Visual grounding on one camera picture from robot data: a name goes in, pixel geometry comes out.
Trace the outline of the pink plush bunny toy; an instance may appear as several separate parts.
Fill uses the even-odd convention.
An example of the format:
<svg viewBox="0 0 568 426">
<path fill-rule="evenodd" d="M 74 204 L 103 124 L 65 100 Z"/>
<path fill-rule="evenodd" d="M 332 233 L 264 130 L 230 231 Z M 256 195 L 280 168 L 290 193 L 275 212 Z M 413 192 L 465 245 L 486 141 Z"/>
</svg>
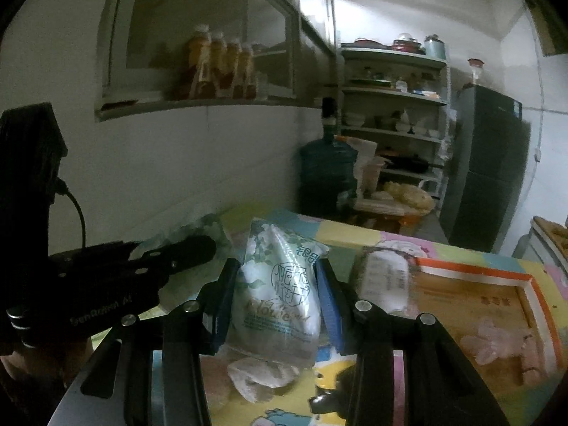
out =
<svg viewBox="0 0 568 426">
<path fill-rule="evenodd" d="M 519 358 L 524 385 L 535 386 L 543 380 L 537 339 L 530 329 L 506 330 L 491 318 L 483 318 L 476 335 L 464 335 L 459 344 L 479 366 Z"/>
</svg>

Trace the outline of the colourful cartoon table cloth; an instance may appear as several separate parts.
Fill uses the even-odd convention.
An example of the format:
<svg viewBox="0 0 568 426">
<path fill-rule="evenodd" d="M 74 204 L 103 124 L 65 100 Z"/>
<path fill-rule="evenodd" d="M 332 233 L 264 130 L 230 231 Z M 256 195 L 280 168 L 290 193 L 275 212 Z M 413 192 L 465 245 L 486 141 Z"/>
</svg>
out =
<svg viewBox="0 0 568 426">
<path fill-rule="evenodd" d="M 293 213 L 214 261 L 191 235 L 96 256 L 106 332 L 54 425 L 513 425 L 538 420 L 567 363 L 545 269 Z"/>
</svg>

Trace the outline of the floral wet wipes pack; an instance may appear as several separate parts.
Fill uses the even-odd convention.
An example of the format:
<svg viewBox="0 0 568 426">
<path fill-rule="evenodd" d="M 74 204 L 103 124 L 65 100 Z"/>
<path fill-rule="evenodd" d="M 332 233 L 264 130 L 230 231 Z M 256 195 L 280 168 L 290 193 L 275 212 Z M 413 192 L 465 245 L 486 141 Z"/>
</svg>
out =
<svg viewBox="0 0 568 426">
<path fill-rule="evenodd" d="M 411 285 L 416 260 L 388 247 L 364 247 L 356 256 L 349 284 L 361 300 L 394 316 L 412 315 Z"/>
</svg>

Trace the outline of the orange rimmed cardboard tray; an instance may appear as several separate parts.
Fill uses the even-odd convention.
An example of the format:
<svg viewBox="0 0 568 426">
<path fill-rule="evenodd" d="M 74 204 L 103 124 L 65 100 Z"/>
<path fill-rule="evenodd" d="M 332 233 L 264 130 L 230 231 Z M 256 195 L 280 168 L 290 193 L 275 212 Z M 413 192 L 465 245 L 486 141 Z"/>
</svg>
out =
<svg viewBox="0 0 568 426">
<path fill-rule="evenodd" d="M 493 395 L 532 387 L 563 370 L 551 307 L 529 274 L 416 259 L 411 309 L 436 316 Z"/>
</svg>

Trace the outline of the blue water jug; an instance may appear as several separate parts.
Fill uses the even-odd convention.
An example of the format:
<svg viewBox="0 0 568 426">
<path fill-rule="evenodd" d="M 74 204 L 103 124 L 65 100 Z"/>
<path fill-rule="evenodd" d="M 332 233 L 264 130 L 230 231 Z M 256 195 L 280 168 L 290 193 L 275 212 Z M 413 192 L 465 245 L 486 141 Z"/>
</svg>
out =
<svg viewBox="0 0 568 426">
<path fill-rule="evenodd" d="M 335 137 L 338 105 L 335 98 L 322 98 L 323 136 L 299 150 L 299 213 L 332 221 L 349 218 L 351 201 L 356 197 L 354 164 L 357 151 Z"/>
</svg>

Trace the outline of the yellow woven basket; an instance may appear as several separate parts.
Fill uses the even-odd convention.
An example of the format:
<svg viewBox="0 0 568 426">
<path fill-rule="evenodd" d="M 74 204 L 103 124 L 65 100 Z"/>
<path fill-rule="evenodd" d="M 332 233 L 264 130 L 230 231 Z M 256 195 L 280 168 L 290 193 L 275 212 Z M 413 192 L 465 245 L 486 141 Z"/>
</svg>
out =
<svg viewBox="0 0 568 426">
<path fill-rule="evenodd" d="M 420 187 L 409 184 L 387 182 L 383 188 L 396 201 L 399 201 L 412 209 L 430 212 L 435 206 L 433 198 Z"/>
</svg>

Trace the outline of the kitchen counter cabinet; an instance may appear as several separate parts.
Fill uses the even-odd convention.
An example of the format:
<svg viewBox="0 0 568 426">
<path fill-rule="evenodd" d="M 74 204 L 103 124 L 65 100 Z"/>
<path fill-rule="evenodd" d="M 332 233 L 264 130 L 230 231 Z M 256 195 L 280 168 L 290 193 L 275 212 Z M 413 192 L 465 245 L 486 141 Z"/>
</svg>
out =
<svg viewBox="0 0 568 426">
<path fill-rule="evenodd" d="M 529 233 L 521 236 L 513 257 L 556 266 L 567 274 L 567 227 L 543 217 L 533 217 Z"/>
</svg>

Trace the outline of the white sack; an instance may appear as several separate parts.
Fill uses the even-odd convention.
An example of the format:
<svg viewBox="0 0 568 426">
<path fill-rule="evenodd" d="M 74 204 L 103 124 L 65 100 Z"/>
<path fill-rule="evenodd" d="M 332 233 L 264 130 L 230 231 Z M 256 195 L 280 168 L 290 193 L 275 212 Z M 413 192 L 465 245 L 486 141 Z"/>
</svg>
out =
<svg viewBox="0 0 568 426">
<path fill-rule="evenodd" d="M 358 198 L 363 198 L 366 193 L 376 191 L 380 171 L 384 167 L 385 160 L 376 156 L 377 143 L 374 141 L 347 137 L 346 143 L 357 152 L 353 176 L 357 184 L 356 195 Z"/>
</svg>

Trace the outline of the black refrigerator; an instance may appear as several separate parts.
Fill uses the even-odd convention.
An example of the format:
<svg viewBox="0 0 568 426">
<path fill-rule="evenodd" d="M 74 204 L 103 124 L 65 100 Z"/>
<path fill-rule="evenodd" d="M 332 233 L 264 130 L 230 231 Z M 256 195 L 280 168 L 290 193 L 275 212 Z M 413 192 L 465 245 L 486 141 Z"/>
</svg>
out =
<svg viewBox="0 0 568 426">
<path fill-rule="evenodd" d="M 494 252 L 511 223 L 526 169 L 522 104 L 482 86 L 458 95 L 449 181 L 440 214 L 452 246 Z"/>
</svg>

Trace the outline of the white metal shelf rack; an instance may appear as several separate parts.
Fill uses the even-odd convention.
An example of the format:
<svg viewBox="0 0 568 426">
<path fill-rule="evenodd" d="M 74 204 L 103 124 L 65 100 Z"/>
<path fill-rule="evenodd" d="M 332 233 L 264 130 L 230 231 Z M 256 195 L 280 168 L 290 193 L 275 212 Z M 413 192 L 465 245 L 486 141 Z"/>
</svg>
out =
<svg viewBox="0 0 568 426">
<path fill-rule="evenodd" d="M 340 133 L 376 144 L 386 183 L 424 190 L 439 211 L 448 184 L 450 80 L 445 54 L 360 39 L 340 48 Z"/>
</svg>

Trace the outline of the red lidded pot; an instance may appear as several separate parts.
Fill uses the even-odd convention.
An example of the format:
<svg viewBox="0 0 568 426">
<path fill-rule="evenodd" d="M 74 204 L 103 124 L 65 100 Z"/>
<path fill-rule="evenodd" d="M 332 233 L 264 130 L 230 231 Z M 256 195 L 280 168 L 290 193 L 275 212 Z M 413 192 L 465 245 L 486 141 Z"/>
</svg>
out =
<svg viewBox="0 0 568 426">
<path fill-rule="evenodd" d="M 418 53 L 422 45 L 408 33 L 401 33 L 394 39 L 391 49 L 400 52 Z"/>
</svg>

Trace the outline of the red lidded jar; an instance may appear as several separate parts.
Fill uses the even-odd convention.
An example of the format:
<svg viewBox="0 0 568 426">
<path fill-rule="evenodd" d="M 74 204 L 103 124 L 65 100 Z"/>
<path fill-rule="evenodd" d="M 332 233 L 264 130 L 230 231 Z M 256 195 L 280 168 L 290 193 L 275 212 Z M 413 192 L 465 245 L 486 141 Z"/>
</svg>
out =
<svg viewBox="0 0 568 426">
<path fill-rule="evenodd" d="M 471 69 L 472 84 L 474 86 L 480 85 L 480 80 L 484 71 L 484 62 L 477 58 L 469 58 L 468 64 Z"/>
</svg>

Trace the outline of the teal pot on shelf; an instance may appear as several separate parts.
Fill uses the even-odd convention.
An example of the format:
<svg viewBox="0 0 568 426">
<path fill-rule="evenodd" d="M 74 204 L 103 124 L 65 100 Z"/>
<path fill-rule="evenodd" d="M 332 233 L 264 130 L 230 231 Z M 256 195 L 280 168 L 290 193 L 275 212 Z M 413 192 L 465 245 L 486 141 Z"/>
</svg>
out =
<svg viewBox="0 0 568 426">
<path fill-rule="evenodd" d="M 427 56 L 446 61 L 447 59 L 446 45 L 439 38 L 439 35 L 436 34 L 427 35 L 423 47 L 425 49 L 425 53 Z"/>
</svg>

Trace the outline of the glass door wall cabinet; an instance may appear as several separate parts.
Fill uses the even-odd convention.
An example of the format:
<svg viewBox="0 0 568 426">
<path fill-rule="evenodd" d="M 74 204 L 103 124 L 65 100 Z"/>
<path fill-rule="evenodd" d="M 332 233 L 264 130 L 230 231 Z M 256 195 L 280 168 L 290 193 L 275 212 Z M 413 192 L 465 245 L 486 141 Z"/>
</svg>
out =
<svg viewBox="0 0 568 426">
<path fill-rule="evenodd" d="M 333 0 L 106 0 L 97 115 L 319 106 L 336 79 L 334 29 Z"/>
</svg>

